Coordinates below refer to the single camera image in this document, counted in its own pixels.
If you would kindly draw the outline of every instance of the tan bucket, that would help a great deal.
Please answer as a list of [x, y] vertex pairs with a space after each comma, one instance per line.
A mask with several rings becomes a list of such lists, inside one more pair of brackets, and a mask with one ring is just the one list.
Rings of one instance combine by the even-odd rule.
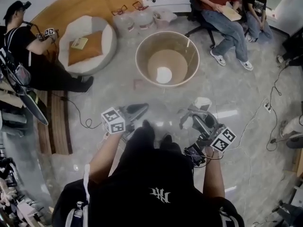
[[145, 38], [136, 52], [141, 75], [159, 87], [177, 87], [188, 82], [200, 63], [195, 44], [182, 34], [163, 31]]

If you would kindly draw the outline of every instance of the orange cushion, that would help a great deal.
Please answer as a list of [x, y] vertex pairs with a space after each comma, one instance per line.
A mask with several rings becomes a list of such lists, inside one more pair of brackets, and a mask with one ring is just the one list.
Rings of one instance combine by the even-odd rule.
[[72, 48], [74, 41], [70, 41], [70, 51], [68, 58], [68, 66], [71, 66], [77, 62], [84, 61], [99, 55], [102, 55], [102, 31], [94, 32], [90, 35], [84, 36], [88, 41], [86, 42], [83, 50]]

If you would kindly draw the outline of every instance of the black office chair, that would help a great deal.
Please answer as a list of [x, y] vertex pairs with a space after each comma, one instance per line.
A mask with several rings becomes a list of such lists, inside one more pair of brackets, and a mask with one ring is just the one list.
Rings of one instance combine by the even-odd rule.
[[202, 29], [206, 29], [208, 31], [209, 37], [212, 40], [212, 45], [210, 46], [211, 49], [215, 47], [215, 41], [213, 36], [213, 31], [218, 32], [213, 25], [208, 23], [204, 17], [201, 14], [201, 1], [200, 0], [190, 0], [190, 7], [191, 7], [191, 13], [187, 17], [189, 21], [197, 21], [200, 23], [200, 26], [197, 28], [192, 29], [191, 31], [187, 32], [185, 36], [188, 38], [191, 34], [198, 32]]

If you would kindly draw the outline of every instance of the electrical outlet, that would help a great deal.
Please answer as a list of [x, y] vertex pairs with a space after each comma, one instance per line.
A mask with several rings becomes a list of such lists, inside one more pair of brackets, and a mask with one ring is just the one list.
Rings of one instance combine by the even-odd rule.
[[269, 103], [264, 103], [263, 106], [265, 107], [265, 109], [267, 110], [267, 112], [271, 113], [272, 107], [270, 106]]

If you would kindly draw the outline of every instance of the white logo print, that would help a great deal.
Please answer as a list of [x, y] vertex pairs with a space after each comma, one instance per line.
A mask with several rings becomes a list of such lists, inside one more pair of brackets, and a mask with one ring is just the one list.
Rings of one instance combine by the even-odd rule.
[[156, 188], [156, 189], [150, 188], [150, 189], [152, 189], [151, 195], [156, 196], [157, 199], [160, 199], [164, 203], [170, 203], [169, 200], [168, 200], [168, 195], [169, 195], [170, 192], [166, 192], [163, 195], [163, 192], [164, 192], [163, 189], [161, 189], [161, 190], [159, 190], [158, 188]]

